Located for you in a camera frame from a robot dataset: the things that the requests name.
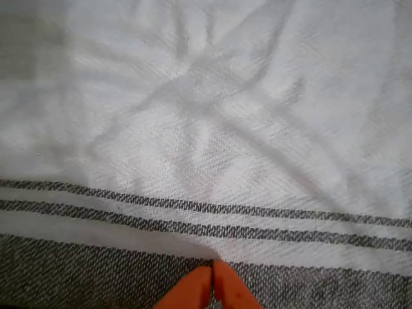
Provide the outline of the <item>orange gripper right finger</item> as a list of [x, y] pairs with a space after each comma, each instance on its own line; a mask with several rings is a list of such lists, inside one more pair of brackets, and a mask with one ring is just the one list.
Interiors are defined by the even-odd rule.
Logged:
[[247, 285], [228, 263], [215, 260], [212, 269], [215, 298], [221, 301], [223, 308], [262, 308]]

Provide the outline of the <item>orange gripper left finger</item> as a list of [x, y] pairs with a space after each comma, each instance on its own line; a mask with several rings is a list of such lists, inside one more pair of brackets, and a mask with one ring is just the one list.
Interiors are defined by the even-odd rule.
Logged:
[[202, 309], [209, 305], [212, 290], [212, 268], [201, 266], [177, 282], [154, 308]]

